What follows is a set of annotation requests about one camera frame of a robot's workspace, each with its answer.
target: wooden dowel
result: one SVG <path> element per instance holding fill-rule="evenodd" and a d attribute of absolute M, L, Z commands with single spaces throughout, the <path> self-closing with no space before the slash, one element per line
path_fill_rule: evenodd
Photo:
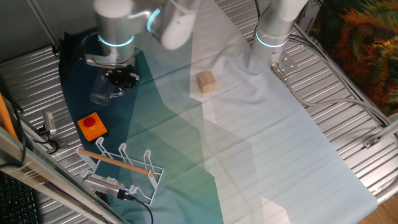
<path fill-rule="evenodd" d="M 8 133 L 16 140 L 18 140 L 17 133 L 15 132 L 14 126 L 12 125 L 10 114 L 8 113 L 6 103 L 4 102 L 1 93 L 0 93 L 0 117 L 2 118 L 4 127 L 6 128 Z"/>
<path fill-rule="evenodd" d="M 94 159 L 99 159 L 101 161 L 104 161 L 104 162 L 107 162 L 107 163 L 110 163 L 110 164 L 113 164 L 113 165 L 116 165 L 116 166 L 119 166 L 119 167 L 122 167 L 122 168 L 129 169 L 129 170 L 134 171 L 134 172 L 138 172 L 140 174 L 144 174 L 144 175 L 148 175 L 149 174 L 151 177 L 154 176 L 154 173 L 153 172 L 149 172 L 149 170 L 145 170 L 145 169 L 143 169 L 141 167 L 138 167 L 138 166 L 133 166 L 131 164 L 127 164 L 127 163 L 124 163 L 124 162 L 121 162 L 121 161 L 117 161 L 116 159 L 111 159 L 111 158 L 106 157 L 106 156 L 101 156 L 101 155 L 99 155 L 97 153 L 94 153 L 94 152 L 90 152 L 90 151 L 87 151 L 87 150 L 84 150 L 84 149 L 80 149 L 80 148 L 76 148 L 75 152 L 77 152 L 79 154 L 86 155 L 86 156 L 90 156 L 91 158 L 94 158 Z"/>

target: emergency stop button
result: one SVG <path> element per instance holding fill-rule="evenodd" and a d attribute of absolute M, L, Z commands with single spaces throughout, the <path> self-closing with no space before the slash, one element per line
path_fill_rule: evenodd
<path fill-rule="evenodd" d="M 96 138 L 108 133 L 97 113 L 92 113 L 77 123 L 89 142 L 94 142 Z"/>
<path fill-rule="evenodd" d="M 92 118 L 92 117 L 87 117 L 87 118 L 85 118 L 85 120 L 83 121 L 83 125 L 84 125 L 86 128 L 92 128 L 92 127 L 94 127 L 94 125 L 95 125 L 95 119 Z"/>

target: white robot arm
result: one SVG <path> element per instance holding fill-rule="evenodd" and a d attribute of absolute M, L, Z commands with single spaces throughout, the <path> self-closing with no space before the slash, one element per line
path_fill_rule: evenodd
<path fill-rule="evenodd" d="M 107 56 L 86 55 L 88 65 L 121 68 L 134 60 L 134 38 L 150 32 L 166 49 L 190 37 L 202 0 L 95 0 L 98 39 Z"/>
<path fill-rule="evenodd" d="M 271 0 L 271 4 L 261 14 L 252 51 L 269 68 L 273 63 L 280 62 L 295 19 L 307 1 Z"/>

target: wooden block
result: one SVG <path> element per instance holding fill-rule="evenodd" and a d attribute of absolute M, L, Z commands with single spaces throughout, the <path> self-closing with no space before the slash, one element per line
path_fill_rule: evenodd
<path fill-rule="evenodd" d="M 202 73 L 198 76 L 198 86 L 202 94 L 206 94 L 217 89 L 217 80 L 212 72 Z"/>

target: white cloth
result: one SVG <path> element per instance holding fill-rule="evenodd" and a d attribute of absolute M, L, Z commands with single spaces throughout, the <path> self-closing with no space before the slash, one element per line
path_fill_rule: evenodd
<path fill-rule="evenodd" d="M 205 162 L 198 165 L 215 177 L 224 223 L 357 223 L 377 207 L 214 1 L 204 0 L 192 43 L 168 51 L 149 39 L 143 51 L 164 104 L 200 131 Z M 189 90 L 178 82 L 184 69 Z M 218 87 L 202 95 L 197 76 L 210 70 Z M 178 101 L 187 91 L 201 111 Z"/>

